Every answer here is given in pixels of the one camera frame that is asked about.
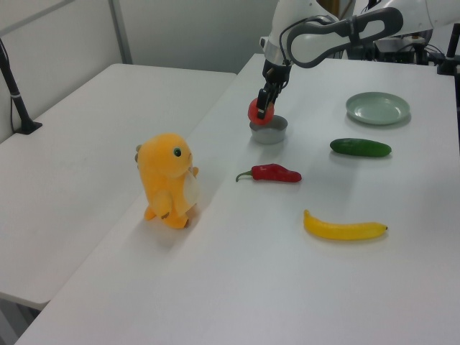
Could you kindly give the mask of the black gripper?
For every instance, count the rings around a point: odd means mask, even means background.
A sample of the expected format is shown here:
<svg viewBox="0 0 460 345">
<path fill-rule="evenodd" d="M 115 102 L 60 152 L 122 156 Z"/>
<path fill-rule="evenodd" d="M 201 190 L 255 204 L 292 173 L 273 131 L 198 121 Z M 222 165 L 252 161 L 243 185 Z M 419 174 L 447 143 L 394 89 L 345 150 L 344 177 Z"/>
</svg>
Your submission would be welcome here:
<svg viewBox="0 0 460 345">
<path fill-rule="evenodd" d="M 269 60 L 265 60 L 262 69 L 265 85 L 264 88 L 259 90 L 256 104 L 258 119 L 265 118 L 268 103 L 275 104 L 280 90 L 285 88 L 289 82 L 290 71 L 290 65 L 276 65 Z"/>
</svg>

